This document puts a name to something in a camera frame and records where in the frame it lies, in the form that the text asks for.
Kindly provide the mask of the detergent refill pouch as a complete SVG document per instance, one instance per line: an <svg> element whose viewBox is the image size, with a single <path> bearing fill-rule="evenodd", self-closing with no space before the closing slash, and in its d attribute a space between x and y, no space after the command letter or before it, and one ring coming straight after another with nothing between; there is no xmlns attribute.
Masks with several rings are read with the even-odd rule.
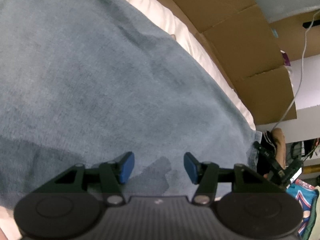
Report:
<svg viewBox="0 0 320 240"><path fill-rule="evenodd" d="M281 55L283 57L284 66L288 71L289 78L290 78L290 80L292 80L292 78L293 78L293 70L292 70L292 66L291 66L291 62L289 60L289 57L288 57L288 55L287 55L287 53L285 51L281 50L280 52L281 52Z"/></svg>

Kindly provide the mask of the black gold round stand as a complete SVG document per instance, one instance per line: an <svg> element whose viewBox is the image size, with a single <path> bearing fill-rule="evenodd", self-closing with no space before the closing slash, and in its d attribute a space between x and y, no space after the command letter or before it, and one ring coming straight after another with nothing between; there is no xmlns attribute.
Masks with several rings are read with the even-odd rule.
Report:
<svg viewBox="0 0 320 240"><path fill-rule="evenodd" d="M320 164L303 167L303 174L311 174L320 172Z"/></svg>

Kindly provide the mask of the brown cardboard sheet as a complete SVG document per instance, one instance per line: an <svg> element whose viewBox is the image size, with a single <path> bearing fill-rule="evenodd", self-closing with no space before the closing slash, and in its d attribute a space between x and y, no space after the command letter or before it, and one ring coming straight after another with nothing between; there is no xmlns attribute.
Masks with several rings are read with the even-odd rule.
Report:
<svg viewBox="0 0 320 240"><path fill-rule="evenodd" d="M268 23L255 0L158 0L191 29L257 125L297 118L284 55L319 54L315 11Z"/></svg>

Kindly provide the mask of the brown folded garment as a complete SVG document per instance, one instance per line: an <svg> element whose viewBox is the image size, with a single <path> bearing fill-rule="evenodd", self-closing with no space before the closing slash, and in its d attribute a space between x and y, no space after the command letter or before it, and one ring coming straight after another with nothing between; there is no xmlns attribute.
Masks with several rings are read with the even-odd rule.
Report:
<svg viewBox="0 0 320 240"><path fill-rule="evenodd" d="M272 129L271 131L274 142L276 143L275 159L282 168L286 167L286 144L285 136L280 128Z"/></svg>

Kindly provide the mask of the black garment under brown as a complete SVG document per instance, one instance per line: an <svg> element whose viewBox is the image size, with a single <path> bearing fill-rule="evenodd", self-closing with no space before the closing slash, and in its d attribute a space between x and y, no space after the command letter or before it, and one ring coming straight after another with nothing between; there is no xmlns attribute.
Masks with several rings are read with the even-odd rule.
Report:
<svg viewBox="0 0 320 240"><path fill-rule="evenodd" d="M261 142L254 142L254 147L258 151L257 173L265 175L270 172L276 156L276 142L270 131L263 132Z"/></svg>

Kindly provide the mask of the white shelf board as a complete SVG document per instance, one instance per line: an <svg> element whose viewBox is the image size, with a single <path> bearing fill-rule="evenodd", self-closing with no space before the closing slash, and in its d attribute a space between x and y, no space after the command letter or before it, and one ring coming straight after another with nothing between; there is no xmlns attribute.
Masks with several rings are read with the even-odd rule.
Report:
<svg viewBox="0 0 320 240"><path fill-rule="evenodd" d="M319 55L304 59L303 81L296 97L297 118L278 125L287 143L319 137Z"/></svg>

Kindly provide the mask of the teal patterned cloth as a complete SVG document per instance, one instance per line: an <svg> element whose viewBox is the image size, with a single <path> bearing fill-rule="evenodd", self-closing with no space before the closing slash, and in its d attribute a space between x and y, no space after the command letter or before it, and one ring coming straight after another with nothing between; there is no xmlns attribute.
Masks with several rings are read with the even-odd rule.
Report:
<svg viewBox="0 0 320 240"><path fill-rule="evenodd" d="M298 230L301 239L319 239L319 186L296 179L286 191L303 209L303 219Z"/></svg>

